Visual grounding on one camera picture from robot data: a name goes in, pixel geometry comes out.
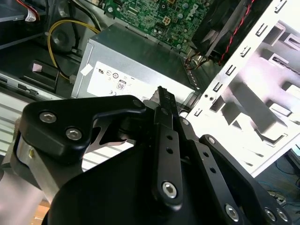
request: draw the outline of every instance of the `motherboard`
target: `motherboard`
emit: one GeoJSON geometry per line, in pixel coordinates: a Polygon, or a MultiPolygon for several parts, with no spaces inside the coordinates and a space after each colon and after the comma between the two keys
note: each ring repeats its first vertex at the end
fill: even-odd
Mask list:
{"type": "Polygon", "coordinates": [[[193,35],[214,0],[98,0],[106,13],[188,54],[193,35]]]}

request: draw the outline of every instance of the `metal panel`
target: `metal panel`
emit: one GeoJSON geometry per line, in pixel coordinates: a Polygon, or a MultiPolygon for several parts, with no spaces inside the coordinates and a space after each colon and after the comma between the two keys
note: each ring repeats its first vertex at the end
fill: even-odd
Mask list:
{"type": "MultiPolygon", "coordinates": [[[[237,50],[226,62],[220,72],[215,76],[206,91],[203,93],[199,102],[188,115],[187,118],[190,121],[195,121],[195,124],[199,123],[197,122],[197,115],[199,115],[199,112],[208,110],[212,106],[214,100],[218,99],[219,96],[224,92],[238,72],[245,66],[251,55],[258,48],[259,44],[266,38],[271,29],[276,25],[280,15],[283,13],[284,8],[289,4],[289,2],[290,0],[273,0],[270,3],[263,15],[258,19],[251,31],[247,34],[245,39],[241,42],[237,50]],[[267,27],[263,33],[257,35],[257,32],[261,30],[262,26],[267,27]],[[221,84],[222,87],[218,91],[214,91],[214,88],[221,84]]],[[[220,67],[215,64],[211,64],[209,68],[210,69],[208,70],[207,68],[203,67],[208,74],[210,74],[210,71],[216,71],[217,68],[220,67]]]]}
{"type": "MultiPolygon", "coordinates": [[[[141,38],[120,25],[114,24],[89,40],[79,71],[82,71],[87,64],[95,68],[97,62],[146,83],[152,87],[153,92],[158,86],[163,86],[169,92],[174,93],[179,103],[183,103],[196,90],[190,84],[178,55],[141,38]]],[[[77,74],[72,91],[73,98],[95,96],[88,91],[92,76],[95,76],[93,70],[88,74],[82,74],[81,72],[77,74]]],[[[113,82],[113,79],[97,83],[97,88],[104,89],[111,82],[113,82]]],[[[128,89],[135,96],[143,91],[143,88],[141,90],[134,88],[128,89]]],[[[109,96],[113,93],[113,90],[111,92],[108,90],[107,93],[98,94],[97,96],[109,96]]]]}
{"type": "Polygon", "coordinates": [[[25,12],[11,8],[6,4],[0,4],[0,22],[21,20],[24,19],[25,16],[25,12]]]}
{"type": "MultiPolygon", "coordinates": [[[[287,32],[299,35],[288,25],[282,22],[280,24],[286,27],[287,32]]],[[[251,119],[246,128],[236,127],[233,123],[228,124],[225,119],[231,115],[214,113],[212,110],[204,108],[198,116],[189,114],[187,117],[197,135],[208,133],[215,136],[252,176],[255,177],[261,173],[300,141],[300,99],[297,97],[300,78],[294,71],[300,70],[299,58],[300,52],[289,48],[280,41],[273,46],[261,43],[244,68],[220,93],[226,103],[223,110],[230,107],[232,102],[242,107],[234,96],[234,90],[240,83],[246,84],[260,99],[261,104],[266,104],[272,110],[272,113],[268,114],[286,124],[287,129],[277,130],[281,135],[278,139],[272,141],[259,136],[251,119]],[[284,66],[276,65],[277,62],[270,61],[269,57],[266,57],[266,51],[270,52],[269,56],[277,55],[283,58],[286,60],[286,64],[284,66]]],[[[261,108],[255,105],[253,110],[259,112],[261,108]]]]}

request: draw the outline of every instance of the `black linkage arm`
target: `black linkage arm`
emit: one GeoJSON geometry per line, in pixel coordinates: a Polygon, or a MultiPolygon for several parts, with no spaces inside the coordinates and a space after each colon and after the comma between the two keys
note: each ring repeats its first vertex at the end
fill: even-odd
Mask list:
{"type": "Polygon", "coordinates": [[[179,116],[173,94],[159,87],[151,100],[157,107],[117,96],[24,109],[18,163],[32,172],[25,179],[34,177],[55,196],[43,224],[292,224],[214,137],[196,136],[179,116]],[[76,171],[85,152],[127,139],[135,146],[76,171]]]}

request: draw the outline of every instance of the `capacitor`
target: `capacitor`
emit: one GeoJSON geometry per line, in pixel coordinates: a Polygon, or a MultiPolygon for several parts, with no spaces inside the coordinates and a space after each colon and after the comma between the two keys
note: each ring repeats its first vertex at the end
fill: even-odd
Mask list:
{"type": "Polygon", "coordinates": [[[188,8],[188,3],[183,3],[182,8],[187,9],[188,8]]]}
{"type": "Polygon", "coordinates": [[[177,18],[178,19],[182,19],[183,18],[183,14],[182,13],[178,13],[177,18]]]}

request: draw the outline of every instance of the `mounting hole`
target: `mounting hole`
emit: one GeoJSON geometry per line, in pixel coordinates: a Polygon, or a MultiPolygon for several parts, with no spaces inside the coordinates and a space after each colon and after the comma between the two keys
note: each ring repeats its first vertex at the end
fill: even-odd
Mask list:
{"type": "Polygon", "coordinates": [[[166,148],[166,150],[167,150],[167,152],[168,152],[169,154],[173,154],[173,150],[172,150],[172,149],[166,148]]]}
{"type": "Polygon", "coordinates": [[[211,167],[211,168],[210,168],[210,171],[212,171],[213,173],[217,173],[217,171],[215,170],[214,167],[211,167]]]}

